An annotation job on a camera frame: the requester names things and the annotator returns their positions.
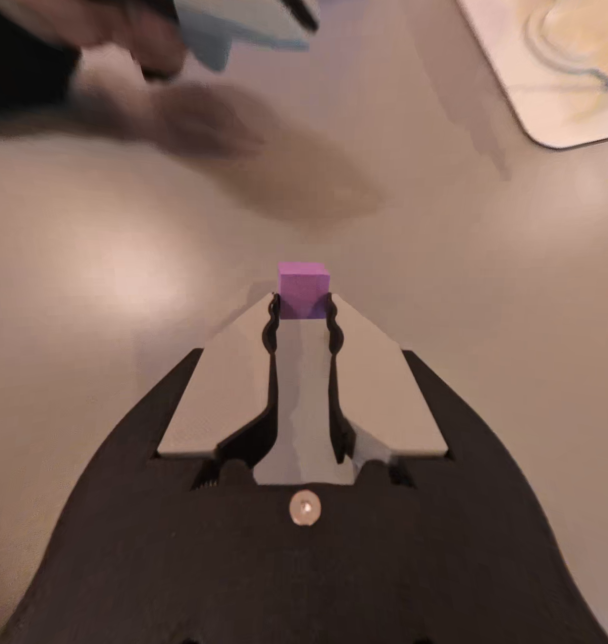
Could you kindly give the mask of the purple foam cube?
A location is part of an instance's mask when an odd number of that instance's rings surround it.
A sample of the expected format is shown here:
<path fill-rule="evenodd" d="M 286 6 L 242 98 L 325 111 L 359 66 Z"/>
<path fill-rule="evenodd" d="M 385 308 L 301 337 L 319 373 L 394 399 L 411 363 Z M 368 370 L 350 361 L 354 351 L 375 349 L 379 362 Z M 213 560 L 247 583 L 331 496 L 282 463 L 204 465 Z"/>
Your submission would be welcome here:
<path fill-rule="evenodd" d="M 323 263 L 279 262 L 281 320 L 325 319 L 331 275 Z"/>

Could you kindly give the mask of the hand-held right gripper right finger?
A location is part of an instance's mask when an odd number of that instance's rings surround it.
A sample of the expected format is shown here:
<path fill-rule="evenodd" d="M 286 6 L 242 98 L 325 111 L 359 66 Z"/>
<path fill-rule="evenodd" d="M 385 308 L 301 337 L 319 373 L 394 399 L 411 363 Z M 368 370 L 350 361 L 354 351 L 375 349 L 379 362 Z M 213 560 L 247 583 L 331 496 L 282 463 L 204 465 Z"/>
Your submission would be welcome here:
<path fill-rule="evenodd" d="M 401 347 L 338 294 L 326 301 L 328 410 L 337 463 L 442 458 L 448 445 Z"/>

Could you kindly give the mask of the person's left hand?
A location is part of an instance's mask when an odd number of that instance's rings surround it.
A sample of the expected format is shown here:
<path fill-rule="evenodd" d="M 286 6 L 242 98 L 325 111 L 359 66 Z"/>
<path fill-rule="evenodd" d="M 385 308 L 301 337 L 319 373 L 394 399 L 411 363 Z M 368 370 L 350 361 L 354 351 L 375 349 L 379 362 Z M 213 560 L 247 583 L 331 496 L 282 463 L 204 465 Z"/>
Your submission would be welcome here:
<path fill-rule="evenodd" d="M 105 43 L 129 52 L 146 80 L 168 81 L 184 67 L 183 42 L 174 1 L 85 1 L 106 28 Z"/>

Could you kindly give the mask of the wooden board document stand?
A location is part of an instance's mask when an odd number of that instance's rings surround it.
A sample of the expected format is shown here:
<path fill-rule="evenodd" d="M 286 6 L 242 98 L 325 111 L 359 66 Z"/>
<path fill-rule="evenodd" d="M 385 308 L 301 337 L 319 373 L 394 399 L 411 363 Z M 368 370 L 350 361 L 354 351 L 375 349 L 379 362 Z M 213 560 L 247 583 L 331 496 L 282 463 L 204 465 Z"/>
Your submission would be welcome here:
<path fill-rule="evenodd" d="M 532 141 L 608 141 L 608 1 L 458 4 Z"/>

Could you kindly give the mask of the person's left forearm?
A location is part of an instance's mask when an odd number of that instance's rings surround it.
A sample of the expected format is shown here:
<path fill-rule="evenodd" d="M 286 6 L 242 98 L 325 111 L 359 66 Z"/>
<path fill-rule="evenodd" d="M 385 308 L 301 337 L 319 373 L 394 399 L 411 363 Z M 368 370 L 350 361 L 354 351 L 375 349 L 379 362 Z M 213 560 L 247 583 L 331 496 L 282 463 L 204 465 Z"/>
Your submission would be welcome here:
<path fill-rule="evenodd" d="M 81 60 L 80 49 L 46 43 L 0 12 L 0 137 L 76 129 Z"/>

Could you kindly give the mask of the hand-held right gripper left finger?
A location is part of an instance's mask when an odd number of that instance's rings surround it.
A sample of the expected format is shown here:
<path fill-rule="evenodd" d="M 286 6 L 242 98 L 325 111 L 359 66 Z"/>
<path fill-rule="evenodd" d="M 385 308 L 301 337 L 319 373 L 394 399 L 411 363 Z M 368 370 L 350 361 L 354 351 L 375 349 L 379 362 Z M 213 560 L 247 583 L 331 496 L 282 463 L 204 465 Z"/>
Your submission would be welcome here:
<path fill-rule="evenodd" d="M 277 437 L 276 331 L 280 297 L 268 293 L 203 349 L 158 454 L 257 465 Z"/>

